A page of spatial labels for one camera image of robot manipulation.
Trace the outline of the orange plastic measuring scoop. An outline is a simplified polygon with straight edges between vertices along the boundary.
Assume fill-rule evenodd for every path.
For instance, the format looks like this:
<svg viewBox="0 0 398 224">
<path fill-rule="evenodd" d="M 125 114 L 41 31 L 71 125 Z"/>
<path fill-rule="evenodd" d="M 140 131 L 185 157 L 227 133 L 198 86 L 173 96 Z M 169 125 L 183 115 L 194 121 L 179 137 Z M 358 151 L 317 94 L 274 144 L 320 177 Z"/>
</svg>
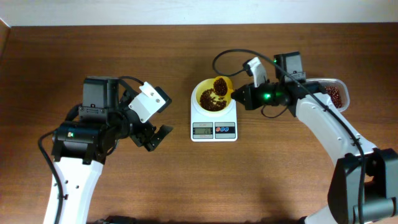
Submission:
<svg viewBox="0 0 398 224">
<path fill-rule="evenodd" d="M 229 101 L 233 92 L 233 84 L 230 78 L 225 76 L 216 77 L 213 82 L 215 94 L 223 100 Z"/>
</svg>

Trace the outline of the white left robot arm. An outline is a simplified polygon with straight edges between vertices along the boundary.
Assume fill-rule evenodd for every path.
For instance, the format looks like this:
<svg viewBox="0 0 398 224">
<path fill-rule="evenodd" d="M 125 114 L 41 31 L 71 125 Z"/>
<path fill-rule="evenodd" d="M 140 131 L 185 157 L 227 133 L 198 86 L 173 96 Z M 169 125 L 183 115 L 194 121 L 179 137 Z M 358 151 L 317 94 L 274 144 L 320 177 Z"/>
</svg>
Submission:
<svg viewBox="0 0 398 224">
<path fill-rule="evenodd" d="M 106 158 L 119 141 L 131 138 L 151 152 L 173 130 L 167 125 L 156 128 L 149 121 L 171 104 L 166 92 L 141 80 L 135 91 L 127 79 L 86 77 L 82 103 L 57 129 L 39 138 L 39 149 L 52 172 L 44 223 L 86 223 Z"/>
</svg>

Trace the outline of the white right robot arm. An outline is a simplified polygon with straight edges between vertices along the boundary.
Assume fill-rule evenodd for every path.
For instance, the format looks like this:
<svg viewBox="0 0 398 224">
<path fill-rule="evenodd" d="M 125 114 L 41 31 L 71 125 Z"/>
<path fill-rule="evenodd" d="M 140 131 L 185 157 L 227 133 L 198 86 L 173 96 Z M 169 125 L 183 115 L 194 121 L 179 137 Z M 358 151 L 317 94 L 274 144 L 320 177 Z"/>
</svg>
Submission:
<svg viewBox="0 0 398 224">
<path fill-rule="evenodd" d="M 397 153 L 379 149 L 350 125 L 327 93 L 333 78 L 307 80 L 298 52 L 269 59 L 259 53 L 243 65 L 254 83 L 232 98 L 246 110 L 284 106 L 306 125 L 335 170 L 328 204 L 299 223 L 373 223 L 397 216 Z"/>
</svg>

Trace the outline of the red beans in bowl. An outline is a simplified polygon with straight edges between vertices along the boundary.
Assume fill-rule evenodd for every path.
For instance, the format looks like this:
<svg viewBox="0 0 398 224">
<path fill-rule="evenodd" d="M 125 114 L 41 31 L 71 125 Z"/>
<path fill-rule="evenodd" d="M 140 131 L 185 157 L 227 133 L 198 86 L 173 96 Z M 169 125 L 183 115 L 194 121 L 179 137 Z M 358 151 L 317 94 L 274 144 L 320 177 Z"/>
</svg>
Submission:
<svg viewBox="0 0 398 224">
<path fill-rule="evenodd" d="M 227 101 L 222 100 L 214 89 L 205 90 L 200 96 L 200 106 L 207 111 L 221 111 L 227 105 Z"/>
</svg>

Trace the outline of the white digital kitchen scale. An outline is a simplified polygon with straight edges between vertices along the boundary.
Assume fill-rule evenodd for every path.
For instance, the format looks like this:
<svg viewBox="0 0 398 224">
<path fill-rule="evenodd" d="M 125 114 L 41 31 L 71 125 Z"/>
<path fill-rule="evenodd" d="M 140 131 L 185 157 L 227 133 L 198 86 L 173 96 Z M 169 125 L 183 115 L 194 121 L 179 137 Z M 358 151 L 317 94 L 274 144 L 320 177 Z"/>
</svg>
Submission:
<svg viewBox="0 0 398 224">
<path fill-rule="evenodd" d="M 191 95 L 190 138 L 193 142 L 232 142 L 238 138 L 236 102 L 227 100 L 220 111 L 200 106 L 201 94 L 213 87 L 213 78 L 200 82 Z"/>
</svg>

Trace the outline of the yellow plastic bowl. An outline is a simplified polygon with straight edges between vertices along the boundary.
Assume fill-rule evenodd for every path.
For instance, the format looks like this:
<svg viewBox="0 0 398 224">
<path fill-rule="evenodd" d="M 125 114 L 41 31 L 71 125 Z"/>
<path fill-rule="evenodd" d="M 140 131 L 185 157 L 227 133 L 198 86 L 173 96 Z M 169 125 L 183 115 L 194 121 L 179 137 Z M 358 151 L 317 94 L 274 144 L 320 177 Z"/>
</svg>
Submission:
<svg viewBox="0 0 398 224">
<path fill-rule="evenodd" d="M 199 112 L 219 113 L 232 102 L 232 81 L 227 77 L 216 77 L 200 82 L 192 93 L 192 103 Z"/>
</svg>

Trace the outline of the clear container of red beans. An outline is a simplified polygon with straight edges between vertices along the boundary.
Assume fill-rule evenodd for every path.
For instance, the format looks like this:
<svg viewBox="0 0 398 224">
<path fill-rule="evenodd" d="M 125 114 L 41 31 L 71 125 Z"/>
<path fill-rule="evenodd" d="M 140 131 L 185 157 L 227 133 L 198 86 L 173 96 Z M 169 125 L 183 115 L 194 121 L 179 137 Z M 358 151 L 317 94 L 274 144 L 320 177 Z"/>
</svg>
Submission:
<svg viewBox="0 0 398 224">
<path fill-rule="evenodd" d="M 324 86 L 339 112 L 344 112 L 349 107 L 349 92 L 343 81 L 335 78 L 310 78 L 307 82 L 318 82 Z"/>
</svg>

